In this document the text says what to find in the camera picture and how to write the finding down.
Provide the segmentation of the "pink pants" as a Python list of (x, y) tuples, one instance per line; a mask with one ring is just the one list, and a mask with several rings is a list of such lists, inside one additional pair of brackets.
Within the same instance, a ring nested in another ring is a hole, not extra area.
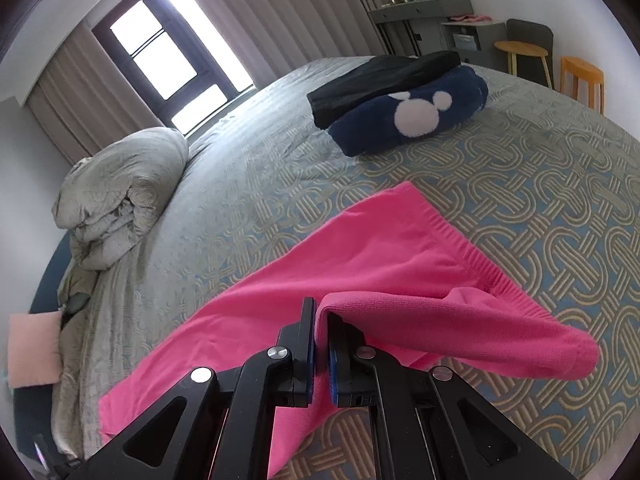
[(230, 370), (265, 350), (307, 297), (319, 304), (320, 350), (335, 313), (413, 368), (450, 356), (508, 377), (575, 380), (599, 359), (589, 334), (529, 298), (406, 182), (350, 206), (201, 307), (102, 396), (102, 438), (195, 367)]

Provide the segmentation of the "pink pillow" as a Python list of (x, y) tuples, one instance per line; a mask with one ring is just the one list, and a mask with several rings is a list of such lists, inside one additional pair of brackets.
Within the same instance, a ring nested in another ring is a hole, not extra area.
[(62, 376), (62, 313), (15, 313), (9, 318), (8, 384), (11, 389), (57, 384)]

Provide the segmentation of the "folded grey duvet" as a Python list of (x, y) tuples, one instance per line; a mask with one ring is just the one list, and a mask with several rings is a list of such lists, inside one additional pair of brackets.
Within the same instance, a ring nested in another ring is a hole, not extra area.
[(104, 271), (148, 234), (182, 178), (186, 138), (175, 129), (140, 130), (81, 159), (65, 177), (52, 207), (70, 232), (70, 252), (87, 271)]

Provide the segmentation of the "patterned blue beige bedspread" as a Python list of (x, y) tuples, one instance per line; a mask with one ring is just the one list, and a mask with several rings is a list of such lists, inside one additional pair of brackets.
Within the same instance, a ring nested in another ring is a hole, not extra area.
[(196, 312), (369, 195), (413, 183), (559, 320), (597, 341), (580, 382), (458, 372), (575, 476), (606, 478), (639, 433), (639, 144), (567, 96), (480, 71), (484, 110), (432, 138), (349, 158), (307, 94), (356, 58), (311, 62), (201, 136), (160, 220), (103, 272), (61, 335), (51, 431), (101, 446), (98, 403)]

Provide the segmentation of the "folded black garment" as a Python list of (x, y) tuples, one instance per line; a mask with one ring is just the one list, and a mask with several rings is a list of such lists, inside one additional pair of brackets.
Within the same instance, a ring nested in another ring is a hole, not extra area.
[(362, 103), (424, 86), (460, 65), (460, 56), (454, 51), (438, 51), (418, 58), (375, 56), (307, 94), (314, 124), (327, 129)]

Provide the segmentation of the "dark grey chair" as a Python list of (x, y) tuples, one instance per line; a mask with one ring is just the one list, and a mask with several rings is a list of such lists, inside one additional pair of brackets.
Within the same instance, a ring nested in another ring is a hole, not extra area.
[[(526, 42), (526, 44), (544, 48), (548, 52), (546, 61), (551, 85), (553, 86), (552, 54), (554, 36), (552, 30), (544, 24), (510, 18), (510, 20), (506, 21), (506, 39)], [(548, 87), (546, 73), (540, 58), (518, 55), (516, 59), (518, 60), (519, 77)]]

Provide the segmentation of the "orange wooden stool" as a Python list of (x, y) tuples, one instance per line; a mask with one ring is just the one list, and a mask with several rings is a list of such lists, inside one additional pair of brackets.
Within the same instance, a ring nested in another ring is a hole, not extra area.
[(578, 100), (580, 85), (585, 84), (587, 88), (587, 106), (604, 115), (604, 71), (577, 56), (562, 56), (560, 61), (560, 93), (564, 93), (566, 90), (567, 75), (570, 75), (570, 81), (572, 82), (570, 97)]

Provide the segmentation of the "yellow round stool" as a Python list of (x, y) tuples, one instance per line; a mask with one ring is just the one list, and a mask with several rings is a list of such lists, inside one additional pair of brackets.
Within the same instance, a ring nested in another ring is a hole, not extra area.
[(508, 64), (508, 73), (512, 76), (518, 74), (518, 57), (538, 58), (544, 70), (544, 78), (546, 78), (547, 86), (552, 89), (553, 84), (549, 66), (547, 63), (548, 51), (536, 44), (529, 44), (523, 41), (499, 40), (494, 43), (494, 47), (506, 54), (506, 64)]

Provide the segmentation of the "dark framed window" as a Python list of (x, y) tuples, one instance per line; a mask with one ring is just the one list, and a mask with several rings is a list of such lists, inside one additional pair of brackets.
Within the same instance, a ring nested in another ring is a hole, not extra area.
[(195, 0), (122, 0), (92, 31), (153, 114), (186, 136), (255, 88)]

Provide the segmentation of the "grey dressing table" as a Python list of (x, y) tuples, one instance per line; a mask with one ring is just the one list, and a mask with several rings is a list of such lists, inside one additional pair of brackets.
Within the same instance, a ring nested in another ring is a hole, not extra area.
[(369, 12), (384, 47), (393, 55), (426, 55), (454, 50), (464, 58), (489, 60), (494, 43), (506, 40), (502, 21), (478, 18), (471, 0), (416, 0), (388, 4)]

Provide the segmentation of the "beige pleated curtain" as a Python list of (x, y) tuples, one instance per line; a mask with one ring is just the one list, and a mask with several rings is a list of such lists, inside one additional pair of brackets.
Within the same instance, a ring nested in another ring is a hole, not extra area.
[[(317, 58), (386, 51), (368, 13), (382, 0), (195, 1), (259, 88)], [(26, 105), (69, 162), (160, 124), (86, 24), (58, 48)]]

